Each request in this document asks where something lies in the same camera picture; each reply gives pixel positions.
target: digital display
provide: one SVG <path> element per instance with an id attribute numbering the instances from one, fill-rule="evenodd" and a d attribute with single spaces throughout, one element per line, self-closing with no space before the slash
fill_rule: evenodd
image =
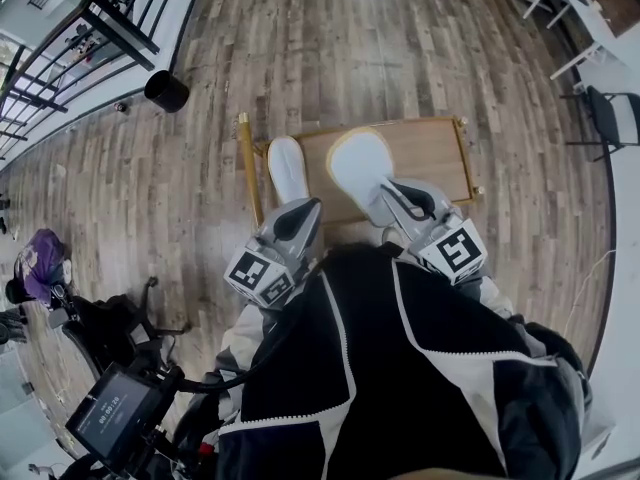
<path id="1" fill-rule="evenodd" d="M 102 393 L 93 399 L 76 431 L 94 450 L 108 458 L 130 423 L 139 417 L 150 388 L 122 373 L 116 373 Z"/>

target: white cable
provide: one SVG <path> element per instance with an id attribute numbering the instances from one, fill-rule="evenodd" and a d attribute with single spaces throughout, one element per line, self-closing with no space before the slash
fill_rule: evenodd
<path id="1" fill-rule="evenodd" d="M 160 450 L 156 450 L 156 452 L 160 455 L 162 455 L 165 459 L 167 459 L 169 462 L 171 462 L 172 464 L 175 464 L 176 466 L 179 466 L 180 463 L 177 460 L 172 459 L 171 457 L 167 457 L 164 453 L 162 453 Z"/>
<path id="2" fill-rule="evenodd" d="M 576 296 L 575 300 L 573 301 L 573 305 L 571 306 L 571 311 L 569 312 L 569 318 L 567 318 L 567 325 L 564 326 L 564 332 L 562 333 L 562 336 L 564 336 L 565 338 L 567 337 L 567 331 L 569 330 L 569 324 L 571 323 L 571 317 L 573 316 L 573 313 L 576 309 L 576 305 L 578 304 L 578 300 L 580 299 L 580 296 L 582 295 L 582 292 L 584 292 L 584 289 L 587 287 L 587 281 L 589 279 L 591 279 L 591 276 L 593 275 L 593 273 L 595 272 L 596 268 L 598 267 L 598 265 L 600 265 L 600 263 L 602 263 L 607 256 L 609 256 L 609 254 L 616 252 L 615 249 L 611 249 L 610 251 L 607 251 L 604 253 L 604 255 L 602 256 L 602 258 L 600 258 L 598 261 L 596 261 L 593 265 L 593 267 L 591 267 L 591 271 L 589 272 L 589 275 L 587 277 L 585 277 L 584 281 L 582 281 L 582 286 L 580 287 L 580 291 L 578 292 L 578 295 Z"/>

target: black trash can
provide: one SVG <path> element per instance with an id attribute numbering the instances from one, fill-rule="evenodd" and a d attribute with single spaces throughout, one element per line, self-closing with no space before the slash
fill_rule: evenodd
<path id="1" fill-rule="evenodd" d="M 189 88 L 166 70 L 154 73 L 144 86 L 144 95 L 169 113 L 177 112 L 189 99 Z"/>

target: bike display screen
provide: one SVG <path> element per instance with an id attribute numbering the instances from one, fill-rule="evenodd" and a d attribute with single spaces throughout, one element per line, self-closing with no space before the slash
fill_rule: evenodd
<path id="1" fill-rule="evenodd" d="M 81 402 L 67 429 L 103 461 L 121 460 L 155 398 L 153 388 L 122 371 L 108 371 Z"/>

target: black cable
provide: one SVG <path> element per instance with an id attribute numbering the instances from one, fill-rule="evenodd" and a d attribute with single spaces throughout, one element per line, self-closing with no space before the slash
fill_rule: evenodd
<path id="1" fill-rule="evenodd" d="M 304 311 L 307 305 L 306 302 L 309 298 L 309 292 L 311 291 L 310 287 L 317 280 L 318 273 L 320 272 L 320 269 L 323 263 L 324 262 L 321 261 L 311 271 L 306 281 L 306 285 L 303 292 L 298 297 L 296 297 L 296 299 L 293 299 L 293 301 L 287 304 L 287 306 L 293 305 L 294 307 L 290 308 L 290 310 L 293 309 L 294 311 L 296 311 L 296 313 L 293 314 L 293 318 L 291 318 L 291 320 L 288 322 L 288 328 L 282 329 L 282 322 L 278 322 L 278 325 L 276 326 L 276 328 L 280 333 L 280 337 L 275 343 L 273 343 L 269 351 L 265 354 L 262 361 L 260 361 L 258 364 L 251 367 L 249 370 L 247 370 L 242 375 L 239 375 L 235 379 L 231 379 L 225 382 L 217 382 L 215 384 L 205 384 L 203 382 L 183 379 L 178 383 L 178 391 L 181 391 L 183 393 L 205 394 L 205 395 L 221 393 L 222 391 L 226 391 L 228 389 L 239 386 L 240 384 L 244 384 L 251 377 L 255 376 L 257 373 L 262 371 L 262 369 L 265 366 L 267 366 L 267 364 L 271 361 L 271 359 L 273 359 L 276 352 L 280 350 L 280 347 L 285 342 L 285 340 L 289 337 L 291 331 L 294 329 L 294 327 L 297 325 L 298 321 L 300 320 L 300 316 L 302 315 L 302 312 Z"/>

